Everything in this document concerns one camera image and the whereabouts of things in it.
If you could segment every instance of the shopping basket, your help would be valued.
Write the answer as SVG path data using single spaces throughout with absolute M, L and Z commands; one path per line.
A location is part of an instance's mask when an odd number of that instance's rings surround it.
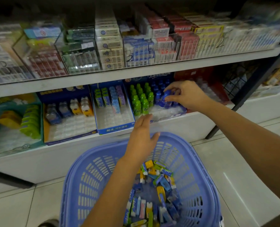
M 97 202 L 128 140 L 98 146 L 83 153 L 64 181 L 60 227 L 81 226 Z M 219 226 L 221 210 L 216 187 L 188 142 L 161 132 L 147 160 L 165 163 L 172 171 L 183 208 L 177 226 Z

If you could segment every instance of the white shelf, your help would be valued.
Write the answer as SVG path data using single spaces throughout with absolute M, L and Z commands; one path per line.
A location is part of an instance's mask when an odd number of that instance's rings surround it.
M 96 72 L 58 78 L 31 80 L 13 84 L 0 85 L 0 97 L 24 93 L 47 91 L 57 88 L 72 87 L 84 84 L 94 84 L 111 80 L 121 80 L 140 76 L 175 72 L 193 68 L 202 68 L 214 65 L 229 64 L 240 61 L 249 61 L 267 57 L 275 57 L 280 53 L 280 45 L 272 50 L 239 53 L 226 56 L 211 57 L 190 61 L 180 61 L 167 64 L 156 64 L 136 68 L 125 68 L 112 71 Z

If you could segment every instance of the tile floor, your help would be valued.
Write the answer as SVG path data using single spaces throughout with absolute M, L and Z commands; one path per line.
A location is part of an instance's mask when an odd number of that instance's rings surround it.
M 280 118 L 260 125 L 280 135 Z M 261 226 L 280 214 L 280 200 L 223 134 L 192 145 L 218 188 L 226 227 Z M 1 193 L 0 227 L 37 227 L 46 219 L 58 218 L 63 181 L 64 177 Z

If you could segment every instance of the green bottle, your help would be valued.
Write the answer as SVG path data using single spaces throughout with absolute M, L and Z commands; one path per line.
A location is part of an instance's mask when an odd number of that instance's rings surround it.
M 140 96 L 140 102 L 143 103 L 143 101 L 146 99 L 146 96 L 144 93 L 141 94 Z
M 149 107 L 152 107 L 154 105 L 154 93 L 153 92 L 149 92 L 147 100 L 149 102 Z
M 131 97 L 132 97 L 132 98 L 133 98 L 134 95 L 137 95 L 136 89 L 133 89 L 133 90 L 131 91 Z
M 129 92 L 131 93 L 133 91 L 133 89 L 135 89 L 135 86 L 132 84 L 130 87 L 129 87 Z
M 131 102 L 132 105 L 133 105 L 133 108 L 135 107 L 135 104 L 136 104 L 137 100 L 139 100 L 139 99 L 138 99 L 138 95 L 134 95 L 134 96 L 133 96 L 133 99 L 132 99 L 132 102 Z
M 150 91 L 151 91 L 151 87 L 150 87 L 150 86 L 146 87 L 146 89 L 145 89 L 145 95 L 146 95 L 146 97 L 149 96 Z
M 135 116 L 141 115 L 141 102 L 140 102 L 140 100 L 137 100 L 136 103 L 135 103 L 134 115 Z
M 139 97 L 139 99 L 140 99 L 140 98 L 141 98 L 141 94 L 143 93 L 143 90 L 142 90 L 142 88 L 141 88 L 141 87 L 140 87 L 140 88 L 138 88 L 137 93 L 138 93 L 138 97 Z
M 149 102 L 147 99 L 144 99 L 142 103 L 142 114 L 147 115 L 148 113 L 149 113 Z

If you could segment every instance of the blue display box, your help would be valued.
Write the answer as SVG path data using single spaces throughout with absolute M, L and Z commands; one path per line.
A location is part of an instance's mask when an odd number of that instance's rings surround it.
M 115 114 L 113 114 L 111 112 L 111 108 L 112 106 L 109 106 L 108 108 L 106 108 L 106 106 L 104 107 L 98 107 L 96 100 L 95 100 L 95 89 L 98 88 L 109 88 L 110 86 L 116 86 L 116 85 L 120 85 L 122 87 L 122 91 L 124 93 L 124 97 L 125 97 L 125 106 L 120 107 L 120 110 L 124 113 L 125 115 L 125 120 L 130 120 L 129 122 L 123 122 L 122 124 L 116 124 L 116 126 L 107 126 L 107 123 L 110 123 L 110 121 L 112 119 L 118 119 L 120 118 L 120 116 L 117 116 Z M 122 80 L 115 80 L 115 81 L 109 81 L 109 82 L 103 82 L 103 83 L 98 83 L 98 84 L 91 84 L 90 85 L 91 88 L 91 93 L 92 93 L 92 102 L 93 102 L 93 108 L 94 108 L 94 114 L 95 114 L 95 119 L 96 119 L 96 125 L 97 125 L 97 130 L 98 133 L 100 135 L 102 134 L 108 134 L 108 133 L 112 133 L 115 131 L 119 131 L 119 130 L 124 130 L 124 129 L 128 129 L 134 126 L 135 124 L 135 118 L 134 118 L 134 114 L 131 108 L 131 104 L 128 98 L 128 94 L 126 91 L 126 88 L 123 84 Z M 106 120 L 106 125 L 103 124 L 103 118 L 107 117 L 108 119 Z

